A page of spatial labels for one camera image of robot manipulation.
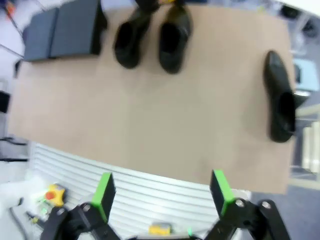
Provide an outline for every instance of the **white slatted panel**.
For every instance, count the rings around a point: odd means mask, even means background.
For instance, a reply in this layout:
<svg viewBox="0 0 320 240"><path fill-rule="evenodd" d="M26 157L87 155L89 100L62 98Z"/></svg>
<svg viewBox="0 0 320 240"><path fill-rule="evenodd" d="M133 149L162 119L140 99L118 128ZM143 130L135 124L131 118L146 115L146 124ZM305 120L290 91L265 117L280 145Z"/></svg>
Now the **white slatted panel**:
<svg viewBox="0 0 320 240"><path fill-rule="evenodd" d="M95 192L101 174L112 172L116 196L109 223L122 238L147 233L153 222L170 222L178 231L191 228L203 233L218 218L208 185L116 167L38 143L31 146L30 170L66 187L69 208L90 201L88 196ZM251 195L243 190L234 190L234 194L244 199Z"/></svg>

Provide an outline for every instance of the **beige surface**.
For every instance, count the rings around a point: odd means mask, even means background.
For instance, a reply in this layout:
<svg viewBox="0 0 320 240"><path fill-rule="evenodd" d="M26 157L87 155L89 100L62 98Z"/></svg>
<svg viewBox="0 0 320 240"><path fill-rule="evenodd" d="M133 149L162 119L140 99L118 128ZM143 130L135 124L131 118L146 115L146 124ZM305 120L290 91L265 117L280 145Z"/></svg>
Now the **beige surface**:
<svg viewBox="0 0 320 240"><path fill-rule="evenodd" d="M112 44L132 10L108 13L100 57L21 67L9 131L59 150L150 174L209 184L225 171L233 188L283 192L293 141L267 137L263 60L280 53L293 79L286 25L249 11L191 6L194 32L181 73L157 59L159 10L141 64L122 68Z"/></svg>

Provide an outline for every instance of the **black leather shoe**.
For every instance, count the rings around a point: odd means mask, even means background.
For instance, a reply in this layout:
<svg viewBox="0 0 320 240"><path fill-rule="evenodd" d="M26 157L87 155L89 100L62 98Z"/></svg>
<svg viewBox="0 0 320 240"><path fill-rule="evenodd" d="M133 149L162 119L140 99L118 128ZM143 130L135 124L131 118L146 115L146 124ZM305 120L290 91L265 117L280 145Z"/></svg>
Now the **black leather shoe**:
<svg viewBox="0 0 320 240"><path fill-rule="evenodd" d="M296 106L285 65L275 51L265 58L263 78L269 98L270 138L284 143L295 132Z"/></svg>
<svg viewBox="0 0 320 240"><path fill-rule="evenodd" d="M164 70L176 74L181 69L192 19L186 7L173 5L160 29L159 61Z"/></svg>
<svg viewBox="0 0 320 240"><path fill-rule="evenodd" d="M140 42L149 28L151 14L137 8L128 21L122 23L114 41L117 61L127 69L136 67L140 61Z"/></svg>

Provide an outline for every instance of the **shoe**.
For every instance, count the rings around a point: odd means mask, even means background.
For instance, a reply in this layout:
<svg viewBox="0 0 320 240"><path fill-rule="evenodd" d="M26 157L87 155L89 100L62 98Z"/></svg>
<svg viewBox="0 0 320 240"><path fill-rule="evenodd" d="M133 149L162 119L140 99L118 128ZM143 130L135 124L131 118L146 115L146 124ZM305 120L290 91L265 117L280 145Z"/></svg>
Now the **shoe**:
<svg viewBox="0 0 320 240"><path fill-rule="evenodd" d="M170 74L180 71L188 39L192 33L192 19L186 7L173 5L160 29L159 61Z"/></svg>
<svg viewBox="0 0 320 240"><path fill-rule="evenodd" d="M295 96L285 65L275 51L269 51L265 58L263 79L269 98L270 138L274 142L285 143L296 128Z"/></svg>
<svg viewBox="0 0 320 240"><path fill-rule="evenodd" d="M114 42L117 61L127 69L133 69L140 61L140 42L149 28L151 14L137 8L128 21L118 29Z"/></svg>

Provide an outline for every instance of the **green tape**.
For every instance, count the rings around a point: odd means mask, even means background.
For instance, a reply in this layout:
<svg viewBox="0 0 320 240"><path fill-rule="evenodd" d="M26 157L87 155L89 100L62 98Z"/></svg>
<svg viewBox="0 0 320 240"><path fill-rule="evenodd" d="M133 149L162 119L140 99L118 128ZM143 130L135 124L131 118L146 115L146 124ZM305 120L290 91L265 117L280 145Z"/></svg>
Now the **green tape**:
<svg viewBox="0 0 320 240"><path fill-rule="evenodd" d="M105 195L105 190L107 188L110 176L111 176L111 173L102 174L102 176L100 178L100 182L98 184L98 187L96 188L95 193L92 198L92 201L91 201L91 204L99 210L101 217L105 223L107 223L108 219L107 219L106 213L102 207L102 201L103 201L103 198Z"/></svg>
<svg viewBox="0 0 320 240"><path fill-rule="evenodd" d="M223 195L223 207L221 210L221 215L223 216L226 212L228 205L235 199L235 196L229 186L229 183L222 170L214 170L215 177L220 186L221 193Z"/></svg>

